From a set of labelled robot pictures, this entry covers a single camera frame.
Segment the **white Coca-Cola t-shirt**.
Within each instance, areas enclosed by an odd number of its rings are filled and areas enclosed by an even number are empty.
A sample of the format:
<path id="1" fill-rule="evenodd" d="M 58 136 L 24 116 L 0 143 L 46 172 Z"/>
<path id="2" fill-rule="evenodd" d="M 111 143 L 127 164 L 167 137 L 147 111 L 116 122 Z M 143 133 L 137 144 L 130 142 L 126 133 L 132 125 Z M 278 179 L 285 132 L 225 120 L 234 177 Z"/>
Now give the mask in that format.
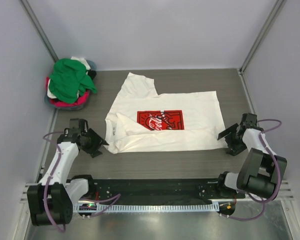
<path id="1" fill-rule="evenodd" d="M 106 149 L 134 152 L 226 148 L 216 91 L 158 94 L 154 79 L 129 73 L 105 117 Z"/>

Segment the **grey laundry basket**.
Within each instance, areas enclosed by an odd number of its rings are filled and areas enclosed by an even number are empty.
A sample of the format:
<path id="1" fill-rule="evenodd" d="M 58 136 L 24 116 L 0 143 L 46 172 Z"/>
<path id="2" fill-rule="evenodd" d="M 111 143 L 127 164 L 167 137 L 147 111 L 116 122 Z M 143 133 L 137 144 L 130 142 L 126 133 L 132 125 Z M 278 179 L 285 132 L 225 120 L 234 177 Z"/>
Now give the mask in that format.
<path id="1" fill-rule="evenodd" d="M 87 64 L 90 66 L 91 70 L 88 70 L 87 75 L 92 79 L 92 82 L 94 83 L 97 76 L 97 66 L 96 64 L 91 61 L 87 60 Z M 79 96 L 76 102 L 74 103 L 66 103 L 62 102 L 57 98 L 49 98 L 48 97 L 48 83 L 49 83 L 49 77 L 45 80 L 45 88 L 46 93 L 44 96 L 44 102 L 50 106 L 51 108 L 58 109 L 58 110 L 66 110 L 66 111 L 77 111 L 83 109 L 86 104 L 88 103 L 88 100 L 91 95 L 91 91 L 89 89 L 86 90 L 83 96 Z"/>

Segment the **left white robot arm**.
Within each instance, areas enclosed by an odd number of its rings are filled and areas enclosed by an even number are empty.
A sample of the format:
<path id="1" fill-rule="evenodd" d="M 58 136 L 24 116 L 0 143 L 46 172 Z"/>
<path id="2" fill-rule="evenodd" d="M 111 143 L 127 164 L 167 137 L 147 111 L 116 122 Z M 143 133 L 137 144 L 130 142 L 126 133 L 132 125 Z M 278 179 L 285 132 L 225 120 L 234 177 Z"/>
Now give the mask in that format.
<path id="1" fill-rule="evenodd" d="M 72 118 L 56 142 L 56 151 L 48 170 L 36 185 L 26 192 L 31 223 L 38 226 L 67 225 L 74 205 L 83 197 L 94 198 L 97 188 L 89 174 L 68 179 L 75 158 L 83 151 L 95 158 L 108 143 L 89 127 L 83 118 Z"/>

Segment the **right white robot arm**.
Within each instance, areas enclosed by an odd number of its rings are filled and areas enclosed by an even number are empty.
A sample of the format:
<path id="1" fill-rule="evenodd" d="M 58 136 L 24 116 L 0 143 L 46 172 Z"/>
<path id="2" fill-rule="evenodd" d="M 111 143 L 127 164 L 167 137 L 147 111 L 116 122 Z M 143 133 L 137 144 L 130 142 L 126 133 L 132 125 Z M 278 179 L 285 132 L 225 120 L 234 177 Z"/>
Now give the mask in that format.
<path id="1" fill-rule="evenodd" d="M 240 192 L 258 203 L 267 203 L 277 197 L 287 159 L 275 153 L 266 140 L 267 132 L 282 125 L 280 120 L 275 121 L 277 126 L 265 130 L 258 126 L 257 115 L 244 113 L 239 124 L 235 123 L 218 134 L 217 139 L 224 139 L 227 144 L 227 154 L 237 156 L 248 150 L 239 173 L 225 171 L 219 175 L 215 185 L 218 196 L 226 198 Z"/>

